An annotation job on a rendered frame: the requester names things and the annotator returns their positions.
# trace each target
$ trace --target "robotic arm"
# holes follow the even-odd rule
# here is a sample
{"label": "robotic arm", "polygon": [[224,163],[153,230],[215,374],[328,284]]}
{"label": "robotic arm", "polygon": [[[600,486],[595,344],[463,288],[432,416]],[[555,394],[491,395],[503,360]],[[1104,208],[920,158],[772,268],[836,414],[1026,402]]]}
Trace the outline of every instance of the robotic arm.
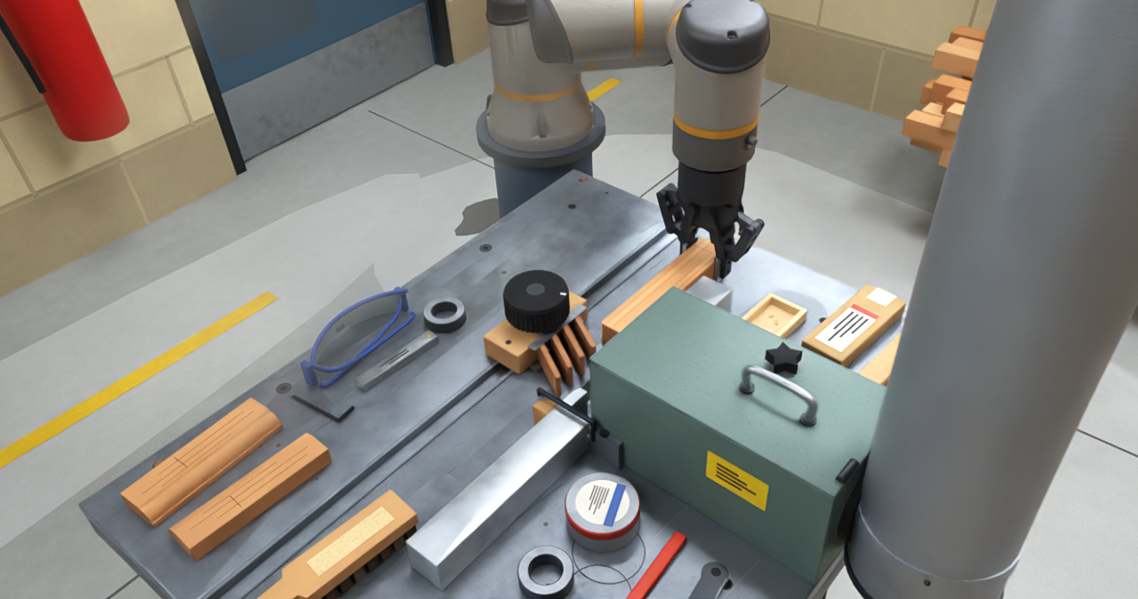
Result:
{"label": "robotic arm", "polygon": [[487,0],[487,20],[494,93],[478,137],[495,158],[503,214],[569,170],[592,172],[604,115],[588,100],[582,72],[671,61],[679,188],[659,194],[660,210],[683,247],[694,243],[696,230],[707,230],[719,261],[717,278],[731,272],[731,263],[762,228],[742,213],[769,46],[762,6],[753,0]]}

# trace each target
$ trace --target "yellow floor line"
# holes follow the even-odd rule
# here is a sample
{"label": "yellow floor line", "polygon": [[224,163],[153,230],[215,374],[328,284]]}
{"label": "yellow floor line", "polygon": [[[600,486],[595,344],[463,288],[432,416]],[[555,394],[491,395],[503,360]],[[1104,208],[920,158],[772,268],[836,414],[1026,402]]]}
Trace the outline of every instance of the yellow floor line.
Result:
{"label": "yellow floor line", "polygon": [[620,85],[620,80],[618,80],[618,79],[610,79],[609,81],[605,81],[601,85],[597,85],[596,88],[589,90],[588,91],[588,100],[589,101],[596,101],[605,92],[609,92],[610,90],[612,90],[613,88],[616,88],[618,85]]}
{"label": "yellow floor line", "polygon": [[157,359],[150,361],[150,363],[147,363],[142,368],[139,368],[138,370],[91,395],[83,403],[68,410],[68,412],[64,412],[55,419],[40,426],[40,428],[33,429],[32,433],[24,435],[24,437],[19,441],[5,448],[3,450],[0,450],[0,468],[3,468],[20,457],[24,457],[49,438],[57,436],[59,433],[82,421],[90,416],[90,413],[102,408],[102,405],[109,404],[110,401],[117,400],[126,392],[130,392],[130,389],[134,386],[138,386],[166,368],[170,368],[180,359],[216,339],[225,330],[229,330],[241,321],[253,317],[274,301],[277,301],[275,296],[270,293],[264,293],[259,297],[216,320],[216,322],[212,323],[211,327],[170,348]]}

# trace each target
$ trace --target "green metal box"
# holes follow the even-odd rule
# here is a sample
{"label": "green metal box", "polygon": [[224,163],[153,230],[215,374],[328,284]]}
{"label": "green metal box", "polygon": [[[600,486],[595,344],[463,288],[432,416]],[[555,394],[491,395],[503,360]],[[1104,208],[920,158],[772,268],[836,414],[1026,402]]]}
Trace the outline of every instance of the green metal box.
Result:
{"label": "green metal box", "polygon": [[803,426],[807,404],[787,389],[754,376],[753,394],[739,388],[782,343],[670,289],[593,356],[593,416],[625,443],[628,468],[816,582],[863,466],[846,483],[838,474],[865,462],[885,388],[805,351],[782,375],[818,401]]}

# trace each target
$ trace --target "workbench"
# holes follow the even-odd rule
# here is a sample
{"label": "workbench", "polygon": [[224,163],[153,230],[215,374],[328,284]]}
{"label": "workbench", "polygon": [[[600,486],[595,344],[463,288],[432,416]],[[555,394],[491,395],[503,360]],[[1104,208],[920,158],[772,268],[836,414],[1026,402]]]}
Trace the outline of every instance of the workbench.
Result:
{"label": "workbench", "polygon": [[[530,405],[536,389],[547,387],[545,376],[539,370],[516,375],[501,368],[488,360],[483,346],[483,335],[504,319],[502,288],[513,274],[544,269],[562,276],[571,290],[588,300],[588,329],[601,339],[601,320],[678,254],[679,245],[665,233],[654,203],[589,177],[566,174],[405,286],[412,310],[439,297],[461,300],[468,319],[459,331],[442,335],[435,347],[366,392],[356,387],[355,377],[423,334],[422,317],[329,388],[305,385],[297,358],[88,498],[81,508],[97,533],[159,596],[256,599],[280,579],[281,567],[387,490],[418,512],[422,526],[533,426]],[[794,343],[801,343],[856,292],[759,247],[737,262],[724,282],[734,290],[732,312],[736,315],[767,293],[808,309],[806,322],[790,336]],[[902,323],[882,335],[851,369],[860,370]],[[358,347],[369,333],[374,330],[357,331]],[[354,354],[354,347],[349,351]],[[586,380],[587,374],[574,387]],[[295,393],[337,415],[351,405],[355,410],[341,422],[332,421],[292,400]],[[119,493],[127,485],[250,397],[281,420],[283,429],[277,436],[158,527],[150,527],[126,507]],[[316,477],[199,561],[171,539],[170,526],[305,433],[331,451],[332,463]],[[518,563],[539,545],[572,550],[580,567],[611,566],[578,574],[570,597],[625,597],[675,531],[685,534],[687,543],[651,597],[687,597],[703,565],[712,560],[723,563],[732,577],[733,588],[724,597],[823,596],[826,582],[814,588],[628,469],[620,475],[640,493],[642,539],[611,553],[571,549],[564,494],[580,476],[602,470],[615,471],[592,454],[582,458],[445,591],[412,571],[406,551],[398,551],[346,597],[520,597]],[[839,560],[833,574],[840,566]]]}

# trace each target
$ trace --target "gray pipe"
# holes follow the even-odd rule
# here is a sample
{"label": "gray pipe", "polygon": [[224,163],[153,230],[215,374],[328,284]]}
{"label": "gray pipe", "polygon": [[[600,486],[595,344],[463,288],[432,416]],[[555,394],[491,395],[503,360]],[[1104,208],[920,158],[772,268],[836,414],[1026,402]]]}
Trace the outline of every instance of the gray pipe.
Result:
{"label": "gray pipe", "polygon": [[1138,0],[998,0],[848,561],[998,599],[1138,306]]}

